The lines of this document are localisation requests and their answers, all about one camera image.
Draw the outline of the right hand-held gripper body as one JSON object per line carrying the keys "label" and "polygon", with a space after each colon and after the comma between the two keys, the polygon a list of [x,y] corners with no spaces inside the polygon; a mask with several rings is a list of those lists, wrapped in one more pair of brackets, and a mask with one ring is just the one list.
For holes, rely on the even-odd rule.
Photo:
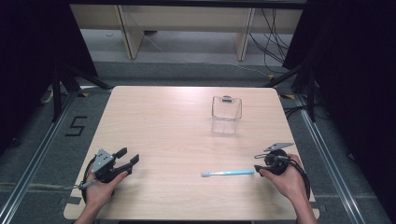
{"label": "right hand-held gripper body", "polygon": [[274,175],[282,175],[288,168],[290,157],[284,151],[285,147],[291,147],[292,143],[274,143],[264,150],[265,170]]}

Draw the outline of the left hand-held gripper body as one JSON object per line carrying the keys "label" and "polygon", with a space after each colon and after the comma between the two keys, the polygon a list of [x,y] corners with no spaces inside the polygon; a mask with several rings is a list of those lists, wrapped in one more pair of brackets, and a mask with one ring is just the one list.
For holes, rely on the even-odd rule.
{"label": "left hand-held gripper body", "polygon": [[128,175],[132,173],[133,166],[131,163],[124,164],[118,168],[114,167],[115,160],[117,159],[115,154],[109,154],[102,148],[98,150],[94,158],[92,173],[100,182],[109,183],[122,172],[127,172]]}

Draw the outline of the light blue toothbrush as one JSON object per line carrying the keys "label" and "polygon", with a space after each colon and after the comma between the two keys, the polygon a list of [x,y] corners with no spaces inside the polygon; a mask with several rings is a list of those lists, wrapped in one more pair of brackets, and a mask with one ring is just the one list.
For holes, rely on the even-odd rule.
{"label": "light blue toothbrush", "polygon": [[210,176],[227,176],[227,175],[252,175],[254,174],[254,170],[244,169],[244,170],[225,170],[218,172],[201,172],[201,177],[210,177]]}

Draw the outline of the person's right hand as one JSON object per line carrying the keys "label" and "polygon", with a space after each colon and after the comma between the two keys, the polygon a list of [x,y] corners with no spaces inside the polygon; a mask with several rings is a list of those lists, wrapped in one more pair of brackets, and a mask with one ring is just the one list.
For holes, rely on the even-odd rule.
{"label": "person's right hand", "polygon": [[309,201],[306,196],[304,180],[299,172],[291,165],[288,166],[282,175],[274,175],[264,169],[263,176],[269,179],[275,185],[276,189],[288,198],[291,203],[302,198]]}

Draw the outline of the person's left hand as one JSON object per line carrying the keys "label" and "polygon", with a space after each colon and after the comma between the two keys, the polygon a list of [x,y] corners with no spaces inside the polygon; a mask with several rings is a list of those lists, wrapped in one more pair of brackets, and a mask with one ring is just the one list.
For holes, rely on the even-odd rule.
{"label": "person's left hand", "polygon": [[109,183],[98,181],[87,187],[86,208],[92,211],[101,210],[102,207],[110,200],[115,188],[127,175],[127,172],[122,172]]}

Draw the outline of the clear plastic cup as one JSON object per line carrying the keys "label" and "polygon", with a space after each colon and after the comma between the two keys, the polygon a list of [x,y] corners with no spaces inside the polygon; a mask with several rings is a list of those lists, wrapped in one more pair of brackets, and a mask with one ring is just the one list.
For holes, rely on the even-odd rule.
{"label": "clear plastic cup", "polygon": [[212,131],[214,133],[236,133],[242,118],[242,100],[229,95],[212,98]]}

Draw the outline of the black metal stand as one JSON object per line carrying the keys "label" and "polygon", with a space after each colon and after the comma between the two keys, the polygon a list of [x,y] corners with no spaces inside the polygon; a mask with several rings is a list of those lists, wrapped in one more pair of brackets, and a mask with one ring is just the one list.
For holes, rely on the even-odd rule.
{"label": "black metal stand", "polygon": [[95,86],[104,89],[112,90],[113,86],[106,84],[96,76],[92,76],[75,66],[66,63],[57,63],[52,72],[52,93],[53,93],[53,119],[56,121],[63,112],[63,103],[61,99],[61,85],[64,85],[68,92],[78,92],[81,90],[76,77],[91,82]]}
{"label": "black metal stand", "polygon": [[309,63],[301,63],[297,65],[279,78],[272,79],[268,84],[264,85],[264,88],[273,88],[291,77],[294,77],[294,81],[290,87],[292,92],[302,93],[305,91],[307,93],[307,114],[308,117],[311,118],[311,121],[315,122],[315,74]]}

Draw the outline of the black curtain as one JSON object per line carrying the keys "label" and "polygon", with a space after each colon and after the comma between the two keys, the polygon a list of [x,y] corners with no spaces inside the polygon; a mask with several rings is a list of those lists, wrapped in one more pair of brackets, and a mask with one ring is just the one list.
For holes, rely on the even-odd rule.
{"label": "black curtain", "polygon": [[396,0],[306,0],[284,66],[307,56],[325,21],[316,80],[331,117],[396,223]]}
{"label": "black curtain", "polygon": [[64,64],[97,75],[69,3],[0,0],[0,155]]}

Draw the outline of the light wooden desk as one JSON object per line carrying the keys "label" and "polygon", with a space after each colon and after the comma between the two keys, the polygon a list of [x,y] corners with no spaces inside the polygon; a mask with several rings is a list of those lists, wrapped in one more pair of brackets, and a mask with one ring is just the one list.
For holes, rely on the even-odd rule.
{"label": "light wooden desk", "polygon": [[292,35],[302,15],[300,9],[252,7],[70,7],[81,29],[120,30],[130,59],[137,56],[145,31],[184,31],[233,34],[236,58],[242,62],[250,34]]}

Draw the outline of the aluminium floor rail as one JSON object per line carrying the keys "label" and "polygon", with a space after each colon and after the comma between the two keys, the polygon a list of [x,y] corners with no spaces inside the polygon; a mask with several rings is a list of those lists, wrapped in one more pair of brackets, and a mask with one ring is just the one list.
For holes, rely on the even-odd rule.
{"label": "aluminium floor rail", "polygon": [[14,217],[40,165],[45,159],[50,149],[50,145],[55,139],[57,132],[59,132],[71,104],[75,101],[77,95],[78,94],[76,92],[73,92],[69,93],[64,98],[64,102],[61,105],[60,115],[49,126],[43,140],[40,142],[40,145],[35,151],[33,158],[29,161],[27,168],[11,191],[6,203],[0,209],[0,224],[9,224]]}
{"label": "aluminium floor rail", "polygon": [[340,170],[337,168],[336,163],[325,143],[317,124],[311,119],[306,111],[302,112],[304,123],[310,132],[311,137],[316,145],[318,153],[323,160],[328,174],[332,180],[335,190],[346,209],[346,213],[352,224],[366,224],[365,218],[353,197],[345,179],[342,177]]}

